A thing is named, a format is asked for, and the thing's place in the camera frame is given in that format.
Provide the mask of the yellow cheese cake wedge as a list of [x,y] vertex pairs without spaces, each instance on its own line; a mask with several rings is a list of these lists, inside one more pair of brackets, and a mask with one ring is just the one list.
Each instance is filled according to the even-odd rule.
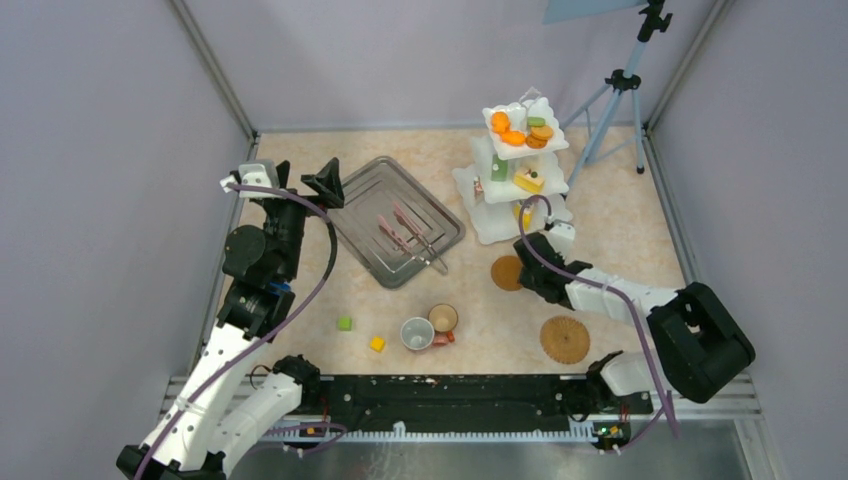
[[535,206],[531,203],[529,206],[524,207],[521,202],[515,202],[512,205],[512,213],[516,221],[521,225],[525,232],[530,232],[533,218],[534,218]]

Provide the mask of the green cake cube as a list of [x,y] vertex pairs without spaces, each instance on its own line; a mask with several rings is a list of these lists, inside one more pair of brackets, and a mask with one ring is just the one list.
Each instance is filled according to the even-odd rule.
[[505,182],[509,176],[509,162],[497,155],[492,157],[490,180],[492,182]]

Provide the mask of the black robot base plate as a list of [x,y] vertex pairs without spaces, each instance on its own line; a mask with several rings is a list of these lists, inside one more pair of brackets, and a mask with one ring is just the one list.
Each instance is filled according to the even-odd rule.
[[298,413],[351,432],[565,432],[592,415],[651,414],[649,394],[616,397],[583,375],[337,375],[307,393]]

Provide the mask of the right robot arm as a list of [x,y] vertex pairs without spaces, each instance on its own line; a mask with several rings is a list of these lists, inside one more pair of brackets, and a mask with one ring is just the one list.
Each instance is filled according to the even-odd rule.
[[574,230],[558,222],[517,240],[520,284],[546,302],[631,324],[634,353],[611,353],[594,363],[589,404],[612,412],[627,395],[671,389],[695,403],[713,398],[756,358],[756,350],[718,295],[706,284],[652,287],[567,261]]

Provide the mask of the brown round cookie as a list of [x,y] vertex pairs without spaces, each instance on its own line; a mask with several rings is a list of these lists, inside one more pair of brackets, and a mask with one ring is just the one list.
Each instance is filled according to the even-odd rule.
[[525,139],[525,144],[527,147],[532,149],[542,149],[547,146],[548,141],[546,139],[540,139],[535,136],[529,135]]

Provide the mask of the brown cup with red handle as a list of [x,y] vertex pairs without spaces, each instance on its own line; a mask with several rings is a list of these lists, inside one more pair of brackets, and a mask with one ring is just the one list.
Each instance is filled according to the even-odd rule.
[[458,312],[449,304],[439,304],[431,308],[428,321],[435,331],[434,347],[446,346],[455,341],[454,330],[458,320]]

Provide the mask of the orange bear cookie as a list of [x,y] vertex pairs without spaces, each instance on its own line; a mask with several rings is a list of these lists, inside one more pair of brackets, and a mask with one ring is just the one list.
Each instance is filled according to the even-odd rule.
[[519,147],[524,145],[526,142],[526,135],[522,131],[508,130],[500,133],[499,136],[503,143],[510,146]]

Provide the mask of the smooth brown round coaster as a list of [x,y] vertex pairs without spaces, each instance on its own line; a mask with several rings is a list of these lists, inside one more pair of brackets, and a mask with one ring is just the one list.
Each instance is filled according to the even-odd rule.
[[522,262],[517,256],[501,256],[493,262],[490,276],[493,283],[501,290],[518,291],[522,289],[519,281],[522,268]]

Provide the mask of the orange round macaron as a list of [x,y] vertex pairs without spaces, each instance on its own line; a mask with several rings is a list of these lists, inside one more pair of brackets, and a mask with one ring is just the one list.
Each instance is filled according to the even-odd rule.
[[548,125],[532,126],[529,134],[539,141],[549,141],[554,136],[554,129]]

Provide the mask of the pink-handled metal tongs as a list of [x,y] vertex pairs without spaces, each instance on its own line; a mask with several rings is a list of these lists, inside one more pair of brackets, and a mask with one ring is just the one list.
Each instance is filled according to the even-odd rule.
[[425,237],[423,229],[412,217],[397,203],[393,204],[392,214],[395,222],[406,230],[406,234],[399,233],[390,222],[381,214],[376,219],[378,228],[395,247],[427,267],[434,268],[438,273],[446,276],[449,273],[447,263],[437,254],[433,244]]

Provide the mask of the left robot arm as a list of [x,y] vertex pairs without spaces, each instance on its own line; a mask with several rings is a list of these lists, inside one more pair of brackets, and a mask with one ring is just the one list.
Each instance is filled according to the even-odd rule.
[[[116,466],[129,479],[225,479],[284,415],[308,413],[319,404],[320,372],[302,356],[279,360],[268,379],[238,408],[230,402],[251,368],[317,297],[332,274],[338,234],[328,213],[345,205],[340,161],[331,158],[301,182],[311,194],[288,187],[290,164],[255,160],[221,179],[226,193],[259,205],[261,226],[230,231],[222,272],[231,284],[206,346],[187,382],[157,426],[137,445],[120,452]],[[310,217],[325,225],[327,264],[310,293],[298,302],[296,279]]]

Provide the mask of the white strawberry cake slice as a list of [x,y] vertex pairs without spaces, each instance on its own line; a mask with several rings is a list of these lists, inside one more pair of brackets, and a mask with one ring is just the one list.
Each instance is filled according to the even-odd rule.
[[476,204],[482,202],[485,198],[484,187],[479,176],[475,177],[472,182],[473,200]]

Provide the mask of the orange flower cookie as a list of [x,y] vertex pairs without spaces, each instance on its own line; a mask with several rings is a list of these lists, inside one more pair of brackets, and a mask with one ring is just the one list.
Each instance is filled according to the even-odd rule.
[[511,122],[504,111],[494,111],[490,117],[491,130],[501,135],[510,130]]

